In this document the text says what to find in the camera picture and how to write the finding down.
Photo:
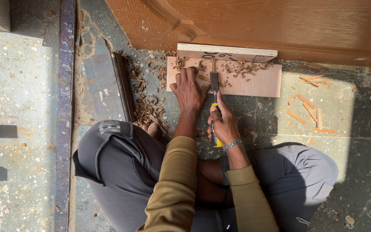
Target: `metal strip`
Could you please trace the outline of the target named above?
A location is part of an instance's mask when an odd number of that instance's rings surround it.
[[[60,0],[54,231],[68,231],[76,1]]]

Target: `brown wooden door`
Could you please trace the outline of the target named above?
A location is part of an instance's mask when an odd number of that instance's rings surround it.
[[[135,48],[253,47],[278,58],[371,66],[371,0],[106,0]]]

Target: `dark gray pants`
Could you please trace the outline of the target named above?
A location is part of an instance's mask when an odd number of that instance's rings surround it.
[[[147,218],[144,209],[158,181],[164,153],[165,146],[141,128],[101,121],[87,131],[73,155],[75,175],[89,181],[116,231],[135,231]],[[307,231],[308,222],[337,179],[336,163],[318,150],[299,145],[248,156],[280,230]],[[220,161],[226,171],[227,157]],[[196,207],[191,231],[237,231],[234,208]]]

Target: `concrete floor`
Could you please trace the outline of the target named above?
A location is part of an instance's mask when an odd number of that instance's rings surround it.
[[[59,1],[11,1],[0,32],[0,231],[52,231]]]

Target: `person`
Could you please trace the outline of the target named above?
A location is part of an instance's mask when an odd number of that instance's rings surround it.
[[[227,155],[197,161],[197,119],[210,88],[198,86],[197,73],[181,69],[170,85],[181,113],[167,146],[156,140],[157,124],[100,121],[73,155],[75,175],[88,180],[116,231],[306,232],[337,179],[336,163],[301,144],[246,154],[221,91],[222,115],[211,107],[208,124]]]

